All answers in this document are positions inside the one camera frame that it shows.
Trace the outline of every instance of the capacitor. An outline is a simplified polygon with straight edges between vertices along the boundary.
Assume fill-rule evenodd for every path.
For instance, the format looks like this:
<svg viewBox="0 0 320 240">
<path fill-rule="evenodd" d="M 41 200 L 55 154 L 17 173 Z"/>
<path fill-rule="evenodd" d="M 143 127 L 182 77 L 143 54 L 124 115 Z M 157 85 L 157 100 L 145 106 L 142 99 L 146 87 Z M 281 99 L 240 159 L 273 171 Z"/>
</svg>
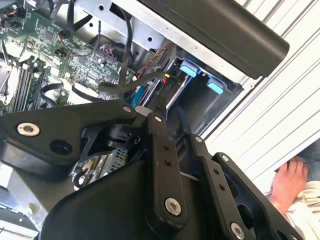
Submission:
<svg viewBox="0 0 320 240">
<path fill-rule="evenodd" d="M 106 65 L 107 65 L 106 61 L 103 61 L 103 62 L 100 63 L 100 67 L 102 67 L 102 68 L 104 68 Z"/>
</svg>

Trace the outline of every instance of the black plastic cover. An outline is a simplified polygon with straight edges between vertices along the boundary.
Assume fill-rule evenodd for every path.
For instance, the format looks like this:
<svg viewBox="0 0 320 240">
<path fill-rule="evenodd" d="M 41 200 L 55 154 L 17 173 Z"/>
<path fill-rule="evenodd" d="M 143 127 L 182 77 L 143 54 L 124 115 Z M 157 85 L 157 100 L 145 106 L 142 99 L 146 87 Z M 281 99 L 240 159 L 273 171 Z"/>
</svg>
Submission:
<svg viewBox="0 0 320 240">
<path fill-rule="evenodd" d="M 253 79 L 267 77 L 289 44 L 235 0 L 139 0 Z"/>
</svg>

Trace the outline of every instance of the black cable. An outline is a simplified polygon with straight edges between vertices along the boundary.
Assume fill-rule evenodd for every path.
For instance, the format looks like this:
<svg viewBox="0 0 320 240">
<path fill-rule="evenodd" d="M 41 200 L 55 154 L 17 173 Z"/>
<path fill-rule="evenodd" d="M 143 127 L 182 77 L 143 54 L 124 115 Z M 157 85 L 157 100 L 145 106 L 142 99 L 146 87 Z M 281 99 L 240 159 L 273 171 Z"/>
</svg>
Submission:
<svg viewBox="0 0 320 240">
<path fill-rule="evenodd" d="M 43 6 L 43 4 L 45 4 L 45 1 L 46 1 L 46 0 L 42 0 L 42 2 L 40 2 L 40 3 L 38 4 L 38 6 L 33 9 L 33 11 L 39 10 L 39 9 Z"/>
<path fill-rule="evenodd" d="M 69 49 L 69 47 L 63 42 L 63 40 L 60 40 L 59 42 L 60 42 L 60 43 L 65 47 L 65 49 L 66 49 L 68 52 L 70 52 L 74 57 L 88 57 L 88 56 L 91 56 L 92 54 L 94 54 L 95 51 L 98 49 L 100 39 L 101 39 L 101 21 L 99 20 L 99 22 L 98 22 L 98 39 L 97 39 L 97 41 L 96 41 L 95 46 L 91 49 L 91 51 L 90 51 L 88 54 L 84 54 L 84 55 L 76 54 L 76 53 L 74 53 L 72 50 Z"/>
<path fill-rule="evenodd" d="M 155 71 L 140 77 L 136 81 L 132 81 L 127 84 L 112 84 L 109 82 L 102 82 L 98 86 L 98 92 L 102 94 L 123 94 L 130 90 L 135 89 L 136 87 L 145 84 L 150 79 L 163 79 L 165 77 L 165 73 L 162 71 Z"/>
<path fill-rule="evenodd" d="M 2 52 L 3 52 L 5 64 L 7 64 L 8 66 L 12 66 L 12 64 L 9 62 L 9 55 L 8 55 L 7 48 L 6 48 L 6 45 L 5 45 L 5 42 L 3 39 L 1 40 L 1 48 L 2 48 Z"/>
<path fill-rule="evenodd" d="M 132 33 L 132 28 L 130 24 L 130 15 L 126 11 L 124 11 L 122 8 L 120 8 L 124 19 L 126 23 L 126 28 L 127 28 L 127 34 L 128 37 L 126 39 L 125 47 L 124 47 L 124 53 L 122 56 L 122 65 L 119 73 L 119 85 L 125 84 L 126 83 L 126 76 L 127 76 L 127 70 L 128 70 L 128 65 L 129 65 L 129 58 L 130 58 L 130 53 L 131 53 L 131 44 L 132 44 L 132 38 L 133 38 L 133 33 Z"/>
<path fill-rule="evenodd" d="M 105 100 L 103 99 L 100 99 L 100 98 L 97 98 L 97 97 L 94 97 L 94 96 L 90 96 L 86 93 L 84 93 L 83 91 L 80 91 L 78 89 L 75 88 L 75 86 L 73 85 L 72 86 L 72 91 L 77 94 L 79 97 L 85 99 L 85 100 L 88 100 L 90 102 L 104 102 Z"/>
<path fill-rule="evenodd" d="M 53 0 L 48 0 L 48 4 L 49 4 L 49 10 L 50 10 L 50 14 L 52 13 L 52 11 L 54 10 L 55 4 Z"/>
<path fill-rule="evenodd" d="M 51 12 L 50 18 L 55 21 L 56 18 L 57 18 L 57 14 L 58 14 L 58 12 L 59 12 L 59 10 L 60 10 L 60 8 L 61 8 L 61 6 L 62 6 L 63 4 L 68 4 L 68 3 L 69 3 L 68 0 L 59 0 L 59 2 L 57 2 L 57 3 L 55 4 L 55 6 L 54 6 L 54 8 L 53 8 L 53 10 L 52 10 L 52 12 Z"/>
<path fill-rule="evenodd" d="M 68 30 L 71 32 L 75 32 L 78 29 L 82 28 L 85 24 L 87 24 L 93 18 L 92 15 L 88 14 L 88 16 L 82 18 L 81 20 L 75 21 L 75 0 L 70 0 L 67 14 L 66 14 L 66 26 Z"/>
<path fill-rule="evenodd" d="M 62 89 L 64 87 L 64 84 L 63 83 L 52 83 L 52 84 L 49 84 L 49 85 L 46 85 L 44 86 L 43 88 L 41 88 L 40 90 L 40 95 L 41 95 L 41 98 L 48 104 L 51 105 L 51 107 L 57 107 L 57 103 L 55 101 L 53 101 L 51 98 L 47 97 L 45 95 L 46 92 L 49 92 L 51 90 L 56 90 L 56 89 Z"/>
</svg>

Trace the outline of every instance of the electronic component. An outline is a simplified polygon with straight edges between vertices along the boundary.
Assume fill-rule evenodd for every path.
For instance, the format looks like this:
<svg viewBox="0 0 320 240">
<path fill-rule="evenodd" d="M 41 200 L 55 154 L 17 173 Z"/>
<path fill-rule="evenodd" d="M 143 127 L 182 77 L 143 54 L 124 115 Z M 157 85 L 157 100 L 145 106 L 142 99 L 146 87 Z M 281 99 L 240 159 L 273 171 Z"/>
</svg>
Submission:
<svg viewBox="0 0 320 240">
<path fill-rule="evenodd" d="M 68 55 L 68 51 L 64 47 L 60 47 L 54 50 L 54 54 L 57 55 L 59 58 L 64 58 Z"/>
<path fill-rule="evenodd" d="M 86 65 L 86 62 L 87 62 L 87 58 L 84 57 L 84 56 L 80 56 L 80 57 L 77 57 L 78 58 L 78 63 L 85 66 Z"/>
<path fill-rule="evenodd" d="M 45 38 L 48 40 L 48 41 L 52 41 L 54 39 L 54 34 L 52 32 L 49 32 L 47 31 L 45 33 Z"/>
</svg>

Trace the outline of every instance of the silver screw head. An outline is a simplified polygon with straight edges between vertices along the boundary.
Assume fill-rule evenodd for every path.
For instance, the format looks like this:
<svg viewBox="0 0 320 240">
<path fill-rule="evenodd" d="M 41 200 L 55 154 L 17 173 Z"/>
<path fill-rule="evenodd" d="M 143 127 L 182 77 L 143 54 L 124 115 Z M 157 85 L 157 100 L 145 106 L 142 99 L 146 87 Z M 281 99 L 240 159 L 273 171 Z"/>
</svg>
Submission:
<svg viewBox="0 0 320 240">
<path fill-rule="evenodd" d="M 30 122 L 20 123 L 16 127 L 16 130 L 20 135 L 23 135 L 26 137 L 35 137 L 40 133 L 40 128 L 37 125 Z"/>
<path fill-rule="evenodd" d="M 199 142 L 199 143 L 202 143 L 202 139 L 201 139 L 199 136 L 196 136 L 196 137 L 195 137 L 195 140 L 196 140 L 197 142 Z"/>
<path fill-rule="evenodd" d="M 231 230 L 233 232 L 233 234 L 240 240 L 244 240 L 245 239 L 245 233 L 242 230 L 242 228 L 236 224 L 236 223 L 231 223 Z"/>
<path fill-rule="evenodd" d="M 155 118 L 155 120 L 157 120 L 158 122 L 162 122 L 162 119 L 161 119 L 160 117 L 155 116 L 154 118 Z"/>
<path fill-rule="evenodd" d="M 127 107 L 127 106 L 124 106 L 124 107 L 123 107 L 123 110 L 125 110 L 125 111 L 128 112 L 128 113 L 131 113 L 131 109 L 130 109 L 129 107 Z"/>
<path fill-rule="evenodd" d="M 225 161 L 226 163 L 229 162 L 229 158 L 227 158 L 227 156 L 222 155 L 221 158 L 222 158 L 223 161 Z"/>
<path fill-rule="evenodd" d="M 174 198 L 167 198 L 164 202 L 166 210 L 173 216 L 179 216 L 181 214 L 181 206 Z"/>
</svg>

